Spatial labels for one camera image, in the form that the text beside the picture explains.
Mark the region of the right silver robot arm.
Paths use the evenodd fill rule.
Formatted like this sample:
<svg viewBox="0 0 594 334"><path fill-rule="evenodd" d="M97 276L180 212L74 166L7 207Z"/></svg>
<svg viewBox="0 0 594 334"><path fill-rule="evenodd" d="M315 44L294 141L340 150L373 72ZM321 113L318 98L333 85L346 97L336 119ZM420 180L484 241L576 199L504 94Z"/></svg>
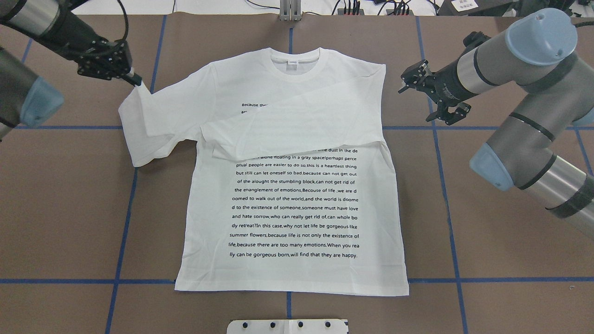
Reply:
<svg viewBox="0 0 594 334"><path fill-rule="evenodd" d="M593 122L593 68L575 52L576 27L559 9L544 8L495 37L471 32L465 50L432 72L422 60L401 75L403 90L424 92L437 104L426 121L448 125L470 111L466 101L515 82L527 96L470 160L496 188L539 199L552 215L593 236L593 177L549 146L566 127Z"/></svg>

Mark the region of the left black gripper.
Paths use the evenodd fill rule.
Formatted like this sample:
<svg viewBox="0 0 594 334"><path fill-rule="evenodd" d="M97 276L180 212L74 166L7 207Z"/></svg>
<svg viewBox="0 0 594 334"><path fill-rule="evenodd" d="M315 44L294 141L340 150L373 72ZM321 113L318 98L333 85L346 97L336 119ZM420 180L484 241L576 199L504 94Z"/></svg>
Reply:
<svg viewBox="0 0 594 334"><path fill-rule="evenodd" d="M77 64L77 73L81 76L102 80L123 79L134 86L142 84L142 77L132 73L131 53L125 40L117 40L106 55L80 56Z"/></svg>

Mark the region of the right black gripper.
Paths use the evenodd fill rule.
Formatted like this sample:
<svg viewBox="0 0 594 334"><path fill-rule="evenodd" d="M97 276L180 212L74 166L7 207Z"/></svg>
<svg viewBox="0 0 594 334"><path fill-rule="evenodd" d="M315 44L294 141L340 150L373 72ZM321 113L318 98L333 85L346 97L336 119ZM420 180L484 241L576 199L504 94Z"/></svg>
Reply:
<svg viewBox="0 0 594 334"><path fill-rule="evenodd" d="M420 87L437 103L437 110L426 117L426 122L441 120L448 126L457 123L466 118L471 110L469 104L461 102L478 95L462 85L457 65L448 65L437 72L431 72L428 61L423 59L405 69L400 77L402 87L398 90L399 94L409 88ZM455 107L454 112L449 112L449 107Z"/></svg>

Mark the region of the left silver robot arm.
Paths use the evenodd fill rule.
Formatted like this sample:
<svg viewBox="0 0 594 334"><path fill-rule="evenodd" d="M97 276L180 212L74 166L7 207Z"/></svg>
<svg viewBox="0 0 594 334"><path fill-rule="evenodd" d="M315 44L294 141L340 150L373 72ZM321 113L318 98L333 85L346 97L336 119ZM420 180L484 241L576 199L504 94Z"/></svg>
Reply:
<svg viewBox="0 0 594 334"><path fill-rule="evenodd" d="M100 80L121 80L133 86L142 77L132 65L128 46L129 19L123 2L124 32L110 41L74 12L83 0L3 0L1 25L29 38L61 58L77 64L77 74ZM1 138L18 126L40 127L64 104L62 93L26 63L1 48Z"/></svg>

